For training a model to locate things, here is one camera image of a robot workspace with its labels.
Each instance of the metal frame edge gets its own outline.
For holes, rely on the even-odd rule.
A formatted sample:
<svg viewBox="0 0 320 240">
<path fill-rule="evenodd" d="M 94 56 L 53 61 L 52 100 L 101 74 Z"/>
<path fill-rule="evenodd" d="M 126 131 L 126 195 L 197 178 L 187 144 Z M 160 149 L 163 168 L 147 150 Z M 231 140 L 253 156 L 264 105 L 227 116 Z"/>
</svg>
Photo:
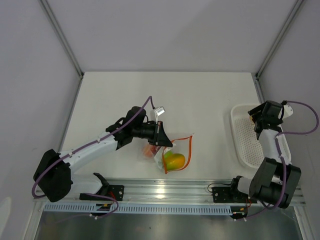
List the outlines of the metal frame edge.
<svg viewBox="0 0 320 240">
<path fill-rule="evenodd" d="M 68 118 L 67 118 L 66 124 L 65 124 L 64 129 L 63 129 L 62 138 L 61 138 L 61 140 L 59 142 L 58 151 L 61 151 L 62 147 L 64 145 L 64 142 L 65 142 L 65 139 L 66 139 L 66 135 L 67 135 L 67 131 L 68 131 L 68 128 L 69 128 L 69 124 L 70 124 L 70 121 L 71 121 L 72 114 L 73 114 L 75 106 L 76 106 L 76 102 L 77 102 L 77 99 L 78 99 L 78 95 L 79 95 L 79 92 L 80 92 L 80 89 L 81 89 L 82 82 L 83 82 L 83 76 L 80 78 L 80 81 L 78 83 L 78 86 L 77 86 L 77 89 L 76 89 L 76 93 L 75 93 L 74 99 L 72 101 L 72 106 L 71 106 L 70 112 L 68 114 Z"/>
<path fill-rule="evenodd" d="M 81 67 L 78 63 L 78 60 L 75 57 L 74 52 L 72 51 L 70 44 L 67 41 L 67 38 L 64 34 L 64 32 L 62 31 L 62 28 L 52 10 L 52 8 L 50 7 L 50 4 L 47 0 L 38 0 L 44 14 L 46 15 L 49 23 L 51 24 L 53 31 L 56 35 L 56 37 L 58 38 L 59 42 L 61 43 L 65 54 L 67 55 L 67 57 L 69 58 L 70 62 L 72 63 L 76 73 L 79 75 L 79 77 L 82 78 L 82 76 L 84 75 L 83 71 L 81 70 Z"/>
<path fill-rule="evenodd" d="M 273 41 L 270 50 L 268 51 L 267 55 L 265 56 L 261 66 L 256 74 L 256 78 L 258 80 L 260 79 L 260 77 L 261 77 L 262 73 L 264 72 L 264 70 L 266 69 L 267 65 L 269 64 L 269 62 L 272 60 L 273 56 L 277 52 L 279 46 L 283 42 L 286 34 L 288 33 L 290 27 L 292 26 L 294 20 L 298 16 L 298 13 L 302 9 L 302 7 L 306 1 L 307 0 L 296 0 L 296 2 L 294 3 L 293 7 L 291 8 L 287 18 L 285 19 L 285 21 L 284 21 L 284 23 L 278 33 L 277 37 Z"/>
<path fill-rule="evenodd" d="M 295 206 L 294 212 L 301 231 L 303 240 L 315 240 L 315 234 L 309 219 L 306 206 Z"/>
<path fill-rule="evenodd" d="M 258 96 L 259 103 L 262 104 L 262 103 L 264 103 L 266 100 L 265 100 L 265 96 L 264 96 L 264 93 L 263 93 L 263 91 L 262 91 L 260 82 L 259 82 L 259 80 L 257 79 L 257 75 L 256 75 L 256 74 L 251 73 L 251 75 L 252 75 L 253 84 L 254 84 L 254 87 L 255 87 L 256 95 Z"/>
<path fill-rule="evenodd" d="M 22 239 L 34 240 L 37 234 L 40 219 L 46 206 L 45 202 L 34 202 L 31 215 L 28 219 Z"/>
</svg>

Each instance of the white table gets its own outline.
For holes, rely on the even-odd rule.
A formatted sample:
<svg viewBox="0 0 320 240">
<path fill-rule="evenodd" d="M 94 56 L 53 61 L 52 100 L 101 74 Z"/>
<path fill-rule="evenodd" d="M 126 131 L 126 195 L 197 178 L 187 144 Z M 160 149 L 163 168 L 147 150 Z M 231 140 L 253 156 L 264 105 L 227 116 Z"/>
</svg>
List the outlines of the white table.
<svg viewBox="0 0 320 240">
<path fill-rule="evenodd" d="M 78 171 L 98 172 L 105 178 L 227 180 L 256 170 L 239 163 L 230 126 L 234 105 L 258 103 L 250 73 L 226 72 L 86 72 L 67 130 L 63 149 L 96 137 L 125 117 L 148 96 L 164 106 L 165 132 L 194 133 L 192 158 L 182 171 L 161 172 L 153 161 L 141 157 L 147 140 L 104 155 Z M 148 104 L 147 113 L 151 110 Z"/>
</svg>

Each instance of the mango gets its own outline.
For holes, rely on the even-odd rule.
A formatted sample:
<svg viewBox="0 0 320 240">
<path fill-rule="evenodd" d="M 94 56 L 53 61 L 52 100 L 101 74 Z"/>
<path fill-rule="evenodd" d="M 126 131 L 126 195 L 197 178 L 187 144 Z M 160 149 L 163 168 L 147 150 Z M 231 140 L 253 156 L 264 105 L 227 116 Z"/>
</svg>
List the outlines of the mango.
<svg viewBox="0 0 320 240">
<path fill-rule="evenodd" d="M 164 163 L 166 165 L 166 170 L 169 172 L 169 171 L 181 169 L 186 163 L 186 158 L 183 154 L 174 153 L 165 157 Z"/>
<path fill-rule="evenodd" d="M 164 157 L 164 159 L 166 159 L 166 158 L 170 157 L 172 154 L 174 154 L 172 151 L 167 151 L 167 152 L 163 155 L 163 157 Z"/>
</svg>

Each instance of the metal rail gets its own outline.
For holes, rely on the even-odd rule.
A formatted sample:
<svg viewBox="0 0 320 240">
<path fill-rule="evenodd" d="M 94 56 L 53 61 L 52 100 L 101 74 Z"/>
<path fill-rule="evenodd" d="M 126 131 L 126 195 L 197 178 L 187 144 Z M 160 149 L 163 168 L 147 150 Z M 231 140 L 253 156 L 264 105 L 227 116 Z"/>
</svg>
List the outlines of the metal rail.
<svg viewBox="0 0 320 240">
<path fill-rule="evenodd" d="M 152 205 L 215 205 L 215 206 L 243 206 L 244 203 L 215 203 L 208 185 L 211 187 L 223 187 L 230 180 L 131 180 L 131 179 L 108 179 L 111 185 L 124 185 L 122 203 L 126 204 L 152 204 Z M 46 202 L 47 198 L 35 199 Z M 79 200 L 79 194 L 69 194 L 63 200 L 64 203 L 101 203 L 101 201 Z M 290 206 L 303 207 L 306 205 L 300 187 L 294 192 Z"/>
<path fill-rule="evenodd" d="M 302 6 L 304 5 L 305 2 L 306 2 L 306 0 L 297 0 L 295 2 L 295 4 L 293 5 L 290 13 L 288 14 L 285 22 L 283 23 L 283 25 L 281 27 L 280 32 L 278 33 L 277 37 L 275 38 L 268 54 L 264 58 L 261 66 L 256 74 L 257 80 L 260 79 L 260 77 L 261 77 L 262 73 L 264 72 L 264 70 L 266 69 L 268 63 L 271 61 L 271 59 L 274 56 L 274 54 L 276 53 L 278 47 L 280 46 L 280 44 L 284 40 L 286 34 L 288 33 L 290 27 L 292 26 L 294 20 L 296 19 L 298 13 L 302 9 Z"/>
<path fill-rule="evenodd" d="M 84 75 L 83 71 L 81 70 L 81 67 L 75 57 L 74 52 L 72 51 L 70 44 L 67 41 L 67 38 L 64 34 L 64 32 L 62 31 L 62 28 L 52 10 L 52 8 L 50 7 L 49 3 L 47 0 L 38 0 L 38 2 L 41 5 L 41 8 L 44 12 L 44 14 L 47 16 L 49 23 L 51 24 L 56 37 L 58 38 L 58 40 L 60 41 L 67 57 L 69 58 L 69 60 L 71 61 L 75 71 L 77 72 L 77 74 L 79 75 L 80 78 L 82 78 L 82 76 Z"/>
</svg>

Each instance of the perforated tray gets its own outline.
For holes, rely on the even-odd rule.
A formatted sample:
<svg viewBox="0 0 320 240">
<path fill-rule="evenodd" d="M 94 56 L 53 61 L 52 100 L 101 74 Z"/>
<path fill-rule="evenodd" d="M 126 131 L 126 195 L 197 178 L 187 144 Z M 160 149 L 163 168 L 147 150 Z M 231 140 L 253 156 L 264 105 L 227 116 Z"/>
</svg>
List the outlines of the perforated tray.
<svg viewBox="0 0 320 240">
<path fill-rule="evenodd" d="M 258 104 L 239 104 L 231 110 L 231 128 L 238 159 L 243 165 L 255 169 L 258 169 L 264 160 L 264 153 L 248 111 L 257 106 Z M 279 144 L 286 155 L 285 162 L 290 163 L 291 154 L 284 135 L 279 137 Z"/>
</svg>

